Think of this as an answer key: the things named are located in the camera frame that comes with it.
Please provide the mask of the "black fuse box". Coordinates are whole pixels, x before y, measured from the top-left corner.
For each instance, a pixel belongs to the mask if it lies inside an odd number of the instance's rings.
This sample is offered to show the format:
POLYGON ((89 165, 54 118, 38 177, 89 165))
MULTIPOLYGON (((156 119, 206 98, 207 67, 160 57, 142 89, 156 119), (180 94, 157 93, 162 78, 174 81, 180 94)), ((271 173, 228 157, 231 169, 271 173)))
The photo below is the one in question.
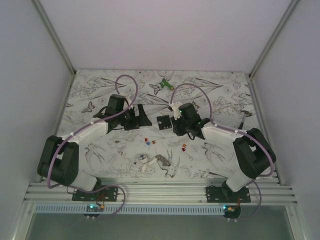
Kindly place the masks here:
POLYGON ((160 131, 172 128, 172 123, 169 115, 157 116, 156 120, 160 131))

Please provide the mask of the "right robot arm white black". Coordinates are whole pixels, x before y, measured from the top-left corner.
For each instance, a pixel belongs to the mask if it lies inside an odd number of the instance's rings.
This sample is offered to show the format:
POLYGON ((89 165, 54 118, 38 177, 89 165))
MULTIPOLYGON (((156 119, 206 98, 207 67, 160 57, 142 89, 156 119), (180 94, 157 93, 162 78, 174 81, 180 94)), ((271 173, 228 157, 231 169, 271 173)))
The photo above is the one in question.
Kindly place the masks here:
POLYGON ((248 131, 232 129, 214 123, 210 118, 201 118, 192 103, 171 103, 173 132, 177 136, 191 135, 192 139, 215 141, 225 147, 233 147, 238 169, 219 187, 226 202, 234 202, 245 186, 268 168, 272 173, 277 157, 257 128, 248 131))

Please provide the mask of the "floral printed table mat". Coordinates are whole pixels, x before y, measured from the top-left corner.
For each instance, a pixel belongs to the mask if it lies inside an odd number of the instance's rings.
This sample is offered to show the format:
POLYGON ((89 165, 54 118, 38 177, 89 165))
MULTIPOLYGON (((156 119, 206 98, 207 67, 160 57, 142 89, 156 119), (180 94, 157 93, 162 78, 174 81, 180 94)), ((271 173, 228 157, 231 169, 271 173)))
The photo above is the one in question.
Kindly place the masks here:
POLYGON ((53 181, 255 179, 276 159, 242 72, 79 70, 48 141, 53 181))

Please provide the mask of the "white pipe fitting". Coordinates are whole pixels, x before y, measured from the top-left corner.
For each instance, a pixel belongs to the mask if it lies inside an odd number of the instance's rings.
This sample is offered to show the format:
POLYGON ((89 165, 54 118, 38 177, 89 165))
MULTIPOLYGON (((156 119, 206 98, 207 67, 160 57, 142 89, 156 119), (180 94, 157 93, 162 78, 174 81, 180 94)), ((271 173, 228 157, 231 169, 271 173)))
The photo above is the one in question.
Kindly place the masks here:
POLYGON ((136 166, 139 168, 142 174, 152 174, 155 172, 154 164, 157 162, 157 159, 150 158, 146 153, 138 153, 135 156, 136 166))

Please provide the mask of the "green spray nozzle toy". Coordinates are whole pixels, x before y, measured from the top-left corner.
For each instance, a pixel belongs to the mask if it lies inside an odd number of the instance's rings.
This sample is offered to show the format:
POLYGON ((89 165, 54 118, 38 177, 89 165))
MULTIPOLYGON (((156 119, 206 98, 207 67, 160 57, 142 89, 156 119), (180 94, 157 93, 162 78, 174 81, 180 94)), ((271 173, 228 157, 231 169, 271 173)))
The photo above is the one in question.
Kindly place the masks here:
POLYGON ((171 91, 173 91, 175 88, 173 85, 171 85, 165 78, 163 78, 161 80, 161 82, 159 82, 157 85, 156 85, 157 89, 161 90, 163 89, 164 87, 168 87, 171 91))

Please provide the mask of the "small grey hammer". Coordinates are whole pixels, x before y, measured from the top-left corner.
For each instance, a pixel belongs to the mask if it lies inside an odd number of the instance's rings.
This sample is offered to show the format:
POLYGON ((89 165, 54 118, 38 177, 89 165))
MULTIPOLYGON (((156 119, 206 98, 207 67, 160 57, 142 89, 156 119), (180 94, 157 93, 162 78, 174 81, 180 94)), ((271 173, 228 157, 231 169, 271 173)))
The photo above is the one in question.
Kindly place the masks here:
POLYGON ((242 130, 242 129, 243 129, 243 126, 244 126, 244 123, 245 123, 246 118, 247 118, 247 117, 252 116, 252 113, 251 113, 251 112, 249 112, 249 111, 247 111, 247 110, 241 110, 240 112, 241 112, 241 113, 243 113, 243 117, 242 117, 242 120, 241 120, 241 123, 240 123, 240 125, 239 125, 238 129, 239 129, 239 130, 242 130))

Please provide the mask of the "small circuit board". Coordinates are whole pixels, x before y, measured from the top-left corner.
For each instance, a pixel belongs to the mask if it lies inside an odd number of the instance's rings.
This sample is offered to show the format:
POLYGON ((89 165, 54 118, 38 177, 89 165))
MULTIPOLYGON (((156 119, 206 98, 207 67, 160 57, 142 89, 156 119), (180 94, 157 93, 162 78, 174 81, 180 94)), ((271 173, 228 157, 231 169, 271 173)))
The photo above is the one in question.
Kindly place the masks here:
POLYGON ((105 208, 104 204, 88 204, 86 206, 87 212, 103 212, 105 208))
POLYGON ((239 205, 224 205, 223 206, 223 209, 224 209, 224 212, 227 213, 227 212, 235 212, 237 211, 238 209, 240 208, 239 205))

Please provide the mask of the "left small circuit board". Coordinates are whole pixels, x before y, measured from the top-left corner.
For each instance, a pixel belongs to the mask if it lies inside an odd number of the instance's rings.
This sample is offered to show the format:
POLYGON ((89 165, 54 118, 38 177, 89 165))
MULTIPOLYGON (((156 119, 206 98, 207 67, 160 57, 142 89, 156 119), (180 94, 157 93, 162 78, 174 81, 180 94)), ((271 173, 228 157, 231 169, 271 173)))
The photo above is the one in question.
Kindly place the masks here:
POLYGON ((88 204, 86 206, 87 212, 103 212, 105 208, 104 204, 88 204))

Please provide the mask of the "grey metal bracket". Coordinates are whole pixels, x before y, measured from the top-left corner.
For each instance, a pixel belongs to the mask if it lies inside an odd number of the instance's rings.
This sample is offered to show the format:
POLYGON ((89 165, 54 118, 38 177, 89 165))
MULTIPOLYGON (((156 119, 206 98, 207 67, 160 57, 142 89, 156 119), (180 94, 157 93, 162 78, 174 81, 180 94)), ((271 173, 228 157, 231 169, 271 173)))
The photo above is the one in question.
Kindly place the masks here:
POLYGON ((167 167, 171 166, 170 161, 166 159, 164 156, 162 156, 161 154, 156 155, 155 159, 161 169, 166 169, 167 167))

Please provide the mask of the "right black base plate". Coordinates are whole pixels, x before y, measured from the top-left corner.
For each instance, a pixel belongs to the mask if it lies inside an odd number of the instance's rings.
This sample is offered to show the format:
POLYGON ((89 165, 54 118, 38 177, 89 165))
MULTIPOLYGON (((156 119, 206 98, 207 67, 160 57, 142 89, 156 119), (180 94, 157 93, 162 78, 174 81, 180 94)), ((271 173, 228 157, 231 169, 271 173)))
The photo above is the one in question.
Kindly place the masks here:
POLYGON ((224 186, 208 186, 205 188, 205 196, 208 203, 250 203, 251 196, 249 189, 246 187, 241 188, 237 192, 233 192, 228 187, 224 186))

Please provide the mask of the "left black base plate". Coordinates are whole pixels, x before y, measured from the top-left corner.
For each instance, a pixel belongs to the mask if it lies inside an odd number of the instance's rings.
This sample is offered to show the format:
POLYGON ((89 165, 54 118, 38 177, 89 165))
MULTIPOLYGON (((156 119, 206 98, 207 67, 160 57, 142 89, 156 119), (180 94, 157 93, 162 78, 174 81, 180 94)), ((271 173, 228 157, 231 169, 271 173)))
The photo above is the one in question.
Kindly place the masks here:
POLYGON ((95 193, 75 191, 71 200, 74 202, 115 202, 118 197, 117 187, 108 187, 95 193))

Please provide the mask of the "aluminium rail frame front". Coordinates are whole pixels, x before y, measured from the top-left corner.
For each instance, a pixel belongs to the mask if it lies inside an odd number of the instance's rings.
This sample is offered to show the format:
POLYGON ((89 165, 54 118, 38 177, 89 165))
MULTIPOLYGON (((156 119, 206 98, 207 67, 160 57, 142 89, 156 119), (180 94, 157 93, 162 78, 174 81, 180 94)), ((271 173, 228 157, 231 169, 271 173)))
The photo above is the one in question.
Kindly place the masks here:
MULTIPOLYGON (((123 200, 128 204, 196 204, 207 202, 205 188, 219 186, 221 178, 196 179, 133 179, 122 178, 116 184, 123 188, 118 194, 117 202, 123 200)), ((248 186, 251 205, 262 201, 265 206, 297 205, 294 191, 289 185, 281 185, 278 178, 258 179, 257 184, 248 186)), ((71 190, 58 186, 47 188, 45 182, 31 182, 24 196, 24 202, 63 203, 71 202, 71 190)))

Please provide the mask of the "left aluminium corner post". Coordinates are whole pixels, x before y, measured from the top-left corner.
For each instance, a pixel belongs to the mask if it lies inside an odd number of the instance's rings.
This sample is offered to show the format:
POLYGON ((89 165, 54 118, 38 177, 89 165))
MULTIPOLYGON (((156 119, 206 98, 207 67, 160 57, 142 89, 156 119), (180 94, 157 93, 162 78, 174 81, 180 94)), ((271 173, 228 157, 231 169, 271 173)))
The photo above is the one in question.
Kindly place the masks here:
POLYGON ((76 74, 76 70, 73 67, 73 64, 53 26, 53 24, 51 23, 48 14, 45 10, 45 8, 43 7, 42 3, 40 0, 31 0, 30 1, 36 11, 36 13, 38 14, 38 16, 40 17, 40 20, 43 24, 43 26, 45 27, 46 31, 48 32, 53 44, 55 45, 58 53, 60 54, 64 64, 66 65, 66 67, 68 68, 69 72, 74 76, 76 74))

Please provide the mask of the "aluminium corner post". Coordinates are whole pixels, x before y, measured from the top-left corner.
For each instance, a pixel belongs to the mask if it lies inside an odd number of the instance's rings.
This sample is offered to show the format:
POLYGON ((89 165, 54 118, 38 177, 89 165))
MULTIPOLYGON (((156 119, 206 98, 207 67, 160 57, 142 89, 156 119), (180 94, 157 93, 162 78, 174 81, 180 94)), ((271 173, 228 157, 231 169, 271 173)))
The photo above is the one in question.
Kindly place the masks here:
POLYGON ((267 44, 263 48, 259 58, 257 59, 256 63, 254 64, 251 72, 248 74, 249 78, 252 79, 257 72, 259 71, 260 67, 262 66, 263 62, 269 55, 270 51, 272 50, 273 46, 277 42, 278 38, 282 34, 283 30, 285 29, 287 23, 289 22, 292 14, 294 13, 297 5, 300 3, 300 0, 291 0, 288 7, 284 11, 279 23, 277 24, 276 28, 274 29, 271 37, 269 38, 267 44))
POLYGON ((38 16, 40 17, 40 20, 43 24, 43 26, 45 27, 46 31, 48 32, 53 44, 55 45, 58 53, 60 54, 64 64, 66 65, 66 67, 68 68, 69 72, 74 76, 76 74, 76 70, 73 67, 73 64, 53 26, 53 24, 51 23, 48 14, 45 10, 45 8, 43 7, 42 3, 40 0, 31 0, 30 1, 36 11, 36 13, 38 14, 38 16))

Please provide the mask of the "right aluminium corner post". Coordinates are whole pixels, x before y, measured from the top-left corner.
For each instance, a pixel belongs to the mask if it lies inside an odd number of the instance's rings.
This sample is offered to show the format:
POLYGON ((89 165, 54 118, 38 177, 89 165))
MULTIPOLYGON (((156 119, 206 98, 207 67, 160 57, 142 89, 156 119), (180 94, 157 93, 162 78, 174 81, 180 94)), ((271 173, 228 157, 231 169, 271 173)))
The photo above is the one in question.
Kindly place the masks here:
POLYGON ((271 37, 269 38, 267 44, 263 48, 259 58, 257 59, 256 63, 254 64, 251 72, 248 74, 249 78, 252 79, 257 72, 259 71, 260 67, 262 66, 263 62, 269 55, 270 51, 272 50, 273 46, 277 42, 278 38, 282 34, 283 30, 285 29, 287 23, 289 22, 292 14, 294 13, 297 5, 300 3, 300 0, 291 0, 288 7, 284 11, 279 23, 277 24, 276 28, 274 29, 271 37))

